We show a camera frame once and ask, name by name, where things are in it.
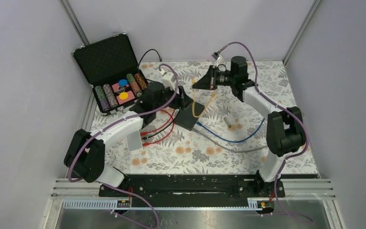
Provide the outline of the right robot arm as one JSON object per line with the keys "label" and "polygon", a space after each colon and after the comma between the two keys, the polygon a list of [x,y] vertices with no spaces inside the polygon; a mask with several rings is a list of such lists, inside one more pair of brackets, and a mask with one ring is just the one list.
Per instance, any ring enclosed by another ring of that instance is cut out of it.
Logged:
{"label": "right robot arm", "polygon": [[221,71],[211,65],[207,73],[193,84],[193,89],[216,90],[218,86],[229,86],[233,95],[254,108],[267,122],[266,142],[269,153],[264,165],[258,170],[258,181],[254,184],[256,194],[265,197],[273,191],[272,182],[280,177],[281,166],[286,155],[293,154],[306,143],[302,128],[302,114],[298,107],[282,109],[266,99],[257,90],[256,82],[248,78],[246,58],[235,56],[229,70]]}

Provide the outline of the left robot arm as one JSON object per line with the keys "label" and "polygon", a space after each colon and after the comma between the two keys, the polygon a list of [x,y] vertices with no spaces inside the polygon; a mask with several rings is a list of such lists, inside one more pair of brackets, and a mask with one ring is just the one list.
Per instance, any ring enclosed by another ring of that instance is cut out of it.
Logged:
{"label": "left robot arm", "polygon": [[63,161],[69,169],[69,180],[104,183],[117,196],[125,195],[129,184],[123,172],[105,164],[106,150],[122,139],[126,139],[129,150],[141,149],[140,130],[155,119],[158,111],[166,107],[182,111],[192,103],[182,86],[172,89],[160,82],[150,83],[119,120],[94,133],[84,129],[75,132]]}

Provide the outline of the white router box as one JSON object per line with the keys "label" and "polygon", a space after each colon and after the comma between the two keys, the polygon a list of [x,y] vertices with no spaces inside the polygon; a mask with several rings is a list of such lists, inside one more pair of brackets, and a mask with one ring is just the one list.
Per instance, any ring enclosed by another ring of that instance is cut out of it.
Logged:
{"label": "white router box", "polygon": [[127,149],[129,152],[133,152],[136,150],[141,150],[142,139],[140,131],[134,131],[126,136]]}

